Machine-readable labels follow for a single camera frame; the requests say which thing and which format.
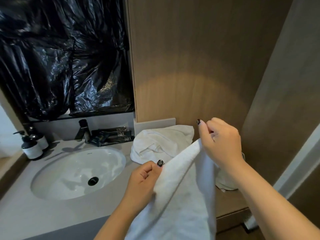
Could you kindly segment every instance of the wood grain cabinet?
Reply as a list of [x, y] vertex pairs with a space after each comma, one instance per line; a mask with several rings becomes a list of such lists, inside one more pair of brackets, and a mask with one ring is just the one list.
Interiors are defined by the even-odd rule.
[[292, 0], [125, 1], [137, 121], [240, 129]]

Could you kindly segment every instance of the black glitter nail polish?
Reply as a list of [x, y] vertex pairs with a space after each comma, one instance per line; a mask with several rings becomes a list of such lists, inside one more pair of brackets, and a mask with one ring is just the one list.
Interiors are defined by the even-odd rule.
[[164, 165], [164, 162], [163, 162], [162, 160], [159, 160], [158, 163], [157, 163], [157, 165], [158, 165], [159, 167], [162, 167], [162, 166]]

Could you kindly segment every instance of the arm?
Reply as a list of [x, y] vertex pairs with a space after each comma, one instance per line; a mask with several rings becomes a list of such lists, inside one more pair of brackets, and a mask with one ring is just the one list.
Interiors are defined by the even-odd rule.
[[134, 218], [150, 202], [162, 168], [153, 161], [136, 168], [129, 178], [125, 194], [94, 240], [122, 240]]
[[320, 230], [242, 159], [236, 128], [212, 118], [200, 122], [199, 133], [208, 156], [238, 185], [266, 239], [320, 239]]

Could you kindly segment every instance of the black faucet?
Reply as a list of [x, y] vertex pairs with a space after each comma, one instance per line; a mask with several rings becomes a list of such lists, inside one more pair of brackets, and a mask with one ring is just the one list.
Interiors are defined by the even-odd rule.
[[91, 138], [91, 133], [88, 127], [87, 120], [79, 120], [79, 125], [80, 129], [74, 139], [76, 141], [81, 141], [84, 136], [84, 142], [88, 144]]

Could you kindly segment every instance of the oval white sink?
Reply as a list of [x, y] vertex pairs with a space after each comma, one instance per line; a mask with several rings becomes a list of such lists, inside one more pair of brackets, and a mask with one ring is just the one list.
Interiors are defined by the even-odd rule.
[[125, 168], [123, 153], [110, 147], [68, 154], [40, 170], [31, 191], [41, 199], [67, 200], [90, 194], [113, 181]]

